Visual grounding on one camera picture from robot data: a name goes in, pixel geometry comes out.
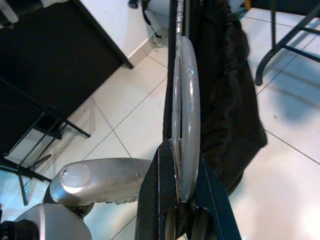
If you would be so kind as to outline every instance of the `white wall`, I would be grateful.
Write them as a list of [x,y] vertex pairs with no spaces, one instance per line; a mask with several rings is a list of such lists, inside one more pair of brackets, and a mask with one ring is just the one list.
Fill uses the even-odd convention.
[[[143,18],[141,6],[136,10],[130,9],[128,0],[81,2],[128,58],[153,35]],[[160,29],[153,14],[148,12],[147,15],[153,28],[156,31]]]

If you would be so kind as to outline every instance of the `white tile floor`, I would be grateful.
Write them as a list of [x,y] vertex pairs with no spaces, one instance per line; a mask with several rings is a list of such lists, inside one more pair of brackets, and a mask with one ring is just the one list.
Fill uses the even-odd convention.
[[[270,13],[253,8],[241,19],[249,39],[252,74],[271,47]],[[302,16],[279,13],[277,40]],[[311,26],[318,28],[320,20]],[[301,32],[290,44],[320,56],[320,36]],[[71,162],[108,157],[151,159],[162,139],[167,44],[153,50],[135,69],[121,67],[70,120],[92,134],[67,129],[40,171],[53,177]],[[245,171],[230,197],[246,240],[320,239],[320,64],[287,50],[268,65],[257,87],[268,146]],[[0,172],[3,220],[41,202],[47,183],[34,181],[31,202],[23,206],[16,176]],[[93,240],[133,240],[137,203],[96,204],[85,218]]]

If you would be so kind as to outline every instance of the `black fabric bag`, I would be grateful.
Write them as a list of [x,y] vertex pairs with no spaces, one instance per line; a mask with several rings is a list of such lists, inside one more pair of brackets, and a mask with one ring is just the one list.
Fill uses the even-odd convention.
[[[177,1],[170,3],[163,138],[171,137]],[[227,0],[191,0],[190,40],[197,59],[203,157],[230,194],[267,144],[248,65],[249,45]]]

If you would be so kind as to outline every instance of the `black cloth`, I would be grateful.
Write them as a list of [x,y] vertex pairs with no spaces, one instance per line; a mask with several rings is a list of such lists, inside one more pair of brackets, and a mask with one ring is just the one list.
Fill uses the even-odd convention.
[[[176,9],[177,1],[172,0],[164,139],[171,137]],[[230,193],[245,167],[267,144],[247,60],[249,45],[227,0],[192,0],[190,23],[200,86],[200,150]]]

